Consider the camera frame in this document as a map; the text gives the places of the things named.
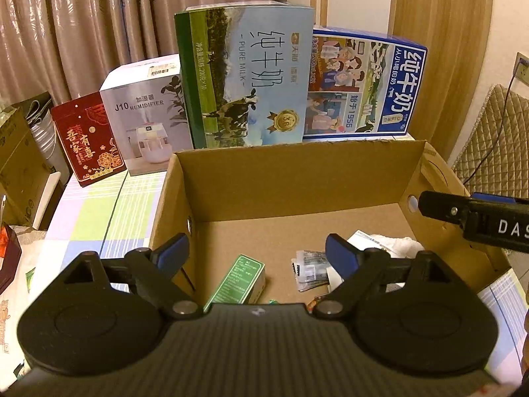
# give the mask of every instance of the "small green box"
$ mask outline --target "small green box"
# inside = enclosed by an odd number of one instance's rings
[[[211,303],[252,304],[265,288],[265,265],[253,258],[239,255],[229,272],[204,306]]]

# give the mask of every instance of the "wall outlet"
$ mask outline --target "wall outlet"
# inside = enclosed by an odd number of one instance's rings
[[[514,70],[512,73],[514,74],[515,78],[529,86],[529,58],[518,52],[514,62]]]

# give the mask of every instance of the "wooden wall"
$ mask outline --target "wooden wall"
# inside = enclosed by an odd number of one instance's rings
[[[391,0],[389,32],[428,47],[409,132],[448,159],[487,45],[493,0]]]

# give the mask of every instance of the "red object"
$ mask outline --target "red object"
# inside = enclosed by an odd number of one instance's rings
[[[22,249],[20,248],[16,233],[8,225],[2,227],[2,233],[4,231],[7,236],[7,243],[5,246],[4,261],[0,269],[0,294],[15,280],[20,255],[22,255]]]
[[[0,258],[5,257],[5,251],[7,249],[7,243],[9,242],[9,237],[7,236],[7,230],[5,226],[2,225],[0,230]]]
[[[51,117],[81,186],[125,170],[99,92],[54,107]]]

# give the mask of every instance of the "power cord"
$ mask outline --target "power cord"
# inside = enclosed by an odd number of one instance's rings
[[[496,136],[494,142],[493,142],[493,145],[492,147],[490,148],[490,150],[487,152],[487,154],[483,157],[483,159],[479,162],[478,164],[478,167],[476,167],[474,169],[474,171],[472,172],[472,174],[466,178],[465,182],[463,182],[463,185],[466,185],[468,183],[468,181],[470,179],[472,179],[474,177],[474,175],[476,174],[476,172],[479,170],[479,168],[481,167],[481,165],[487,161],[487,158],[490,156],[490,154],[493,153],[494,149],[496,148],[496,145],[498,144],[498,141],[499,141],[499,138],[500,136],[502,135],[502,130],[503,130],[503,124],[505,122],[505,113],[507,111],[507,99],[509,99],[509,94],[510,94],[510,87],[512,86],[512,82],[514,81],[515,77],[516,77],[516,72],[518,71],[518,65],[520,64],[520,62],[518,61],[518,64],[516,65],[516,68],[514,70],[514,73],[512,74],[512,77],[510,79],[510,82],[509,82],[509,87],[507,88],[507,94],[505,96],[505,102],[503,104],[503,110],[502,110],[502,122],[500,123],[500,126],[499,126],[499,130],[498,130],[498,135]]]

